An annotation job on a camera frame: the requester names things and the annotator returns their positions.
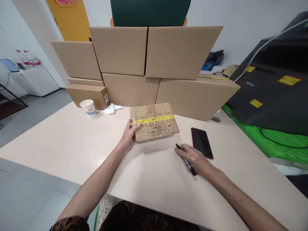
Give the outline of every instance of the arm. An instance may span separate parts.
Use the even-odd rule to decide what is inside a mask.
[[[185,151],[175,148],[175,152],[186,158],[198,175],[207,179],[229,200],[252,231],[287,231],[279,221],[237,187],[221,170],[214,167],[200,151],[187,144],[183,144],[182,149]]]
[[[132,128],[130,128],[130,125],[131,121],[128,120],[118,145],[76,192],[57,221],[73,216],[80,216],[85,219],[89,217],[100,199],[107,192],[112,175],[125,152],[131,149],[133,135],[140,128],[140,123],[135,124]]]

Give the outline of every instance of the person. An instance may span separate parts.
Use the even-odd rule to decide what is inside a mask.
[[[90,213],[101,198],[107,214],[99,231],[105,230],[199,230],[198,226],[189,222],[156,212],[127,201],[115,203],[106,194],[116,167],[132,147],[132,138],[140,123],[131,127],[128,120],[123,136],[106,160],[86,180],[72,197],[50,231],[89,231],[87,224]],[[175,152],[186,158],[197,174],[208,180],[237,210],[251,230],[287,230],[279,221],[237,187],[221,170],[213,166],[200,151],[183,144],[183,150],[175,148]]]

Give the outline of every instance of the stacked cardboard boxes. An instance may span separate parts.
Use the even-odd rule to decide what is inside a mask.
[[[77,107],[92,99],[98,110],[110,105],[104,97],[107,89],[102,80],[92,42],[51,41],[67,72],[70,86],[66,88]]]
[[[146,78],[147,27],[90,27],[98,64],[112,103],[155,104],[160,78]]]
[[[52,43],[70,83],[104,84],[117,105],[170,103],[177,115],[207,121],[239,89],[198,77],[222,28],[90,27],[93,45]]]

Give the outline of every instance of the yellow door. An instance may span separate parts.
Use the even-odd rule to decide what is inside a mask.
[[[65,41],[89,41],[89,21],[83,0],[46,0]]]

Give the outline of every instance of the water bottle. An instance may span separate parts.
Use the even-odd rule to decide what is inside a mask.
[[[16,50],[19,55],[19,59],[21,60],[23,67],[26,69],[32,68],[32,64],[28,61],[27,57],[23,55],[21,50]]]
[[[44,68],[39,59],[34,55],[32,55],[30,51],[23,51],[23,52],[25,53],[25,56],[27,57],[28,61],[32,64],[32,67],[37,69]]]

